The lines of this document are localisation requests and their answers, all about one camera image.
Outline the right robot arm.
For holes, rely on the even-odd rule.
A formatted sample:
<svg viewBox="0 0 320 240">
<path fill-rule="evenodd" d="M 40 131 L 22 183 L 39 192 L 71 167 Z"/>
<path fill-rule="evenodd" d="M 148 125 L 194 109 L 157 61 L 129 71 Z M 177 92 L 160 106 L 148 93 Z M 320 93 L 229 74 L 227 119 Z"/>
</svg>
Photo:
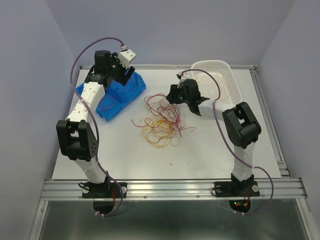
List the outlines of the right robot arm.
<svg viewBox="0 0 320 240">
<path fill-rule="evenodd" d="M 171 104 L 187 104 L 189 110 L 198 116 L 224 123 L 227 136 L 222 139 L 233 144 L 234 165 L 230 181 L 214 183 L 213 195 L 221 198 L 260 196 L 252 165 L 253 150 L 262 129 L 250 106 L 246 102 L 225 104 L 201 96 L 194 79 L 172 84 L 166 99 Z"/>
</svg>

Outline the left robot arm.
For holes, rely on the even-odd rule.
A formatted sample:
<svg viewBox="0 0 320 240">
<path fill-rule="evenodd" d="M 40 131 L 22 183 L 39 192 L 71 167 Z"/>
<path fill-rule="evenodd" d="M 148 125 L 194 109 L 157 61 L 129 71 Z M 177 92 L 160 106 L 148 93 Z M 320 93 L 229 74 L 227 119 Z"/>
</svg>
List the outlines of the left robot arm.
<svg viewBox="0 0 320 240">
<path fill-rule="evenodd" d="M 113 81 L 125 86 L 135 68 L 131 66 L 136 54 L 126 47 L 117 53 L 98 50 L 94 53 L 94 65 L 90 68 L 78 101 L 65 120 L 56 124 L 61 154 L 74 161 L 87 177 L 80 183 L 86 198 L 106 197 L 111 193 L 111 178 L 97 160 L 98 131 L 93 112 L 105 96 Z"/>
</svg>

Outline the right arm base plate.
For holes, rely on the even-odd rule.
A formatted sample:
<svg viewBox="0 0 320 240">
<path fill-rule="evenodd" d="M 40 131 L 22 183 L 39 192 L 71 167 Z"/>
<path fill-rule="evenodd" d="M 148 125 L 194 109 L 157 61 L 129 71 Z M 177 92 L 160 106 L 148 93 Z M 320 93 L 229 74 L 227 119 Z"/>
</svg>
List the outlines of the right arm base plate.
<svg viewBox="0 0 320 240">
<path fill-rule="evenodd" d="M 260 191 L 256 181 L 217 181 L 214 183 L 213 194 L 218 198 L 259 197 Z"/>
</svg>

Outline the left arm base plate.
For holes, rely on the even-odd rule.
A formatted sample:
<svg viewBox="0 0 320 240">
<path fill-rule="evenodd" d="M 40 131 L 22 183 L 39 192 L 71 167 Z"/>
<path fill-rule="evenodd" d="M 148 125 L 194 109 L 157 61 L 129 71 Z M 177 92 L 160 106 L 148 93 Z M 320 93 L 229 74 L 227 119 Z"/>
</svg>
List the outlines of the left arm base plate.
<svg viewBox="0 0 320 240">
<path fill-rule="evenodd" d="M 122 188 L 122 195 L 120 188 L 114 182 L 110 183 L 91 183 L 80 182 L 78 186 L 82 189 L 82 198 L 84 199 L 111 199 L 111 198 L 126 198 L 127 197 L 127 183 L 119 183 Z"/>
</svg>

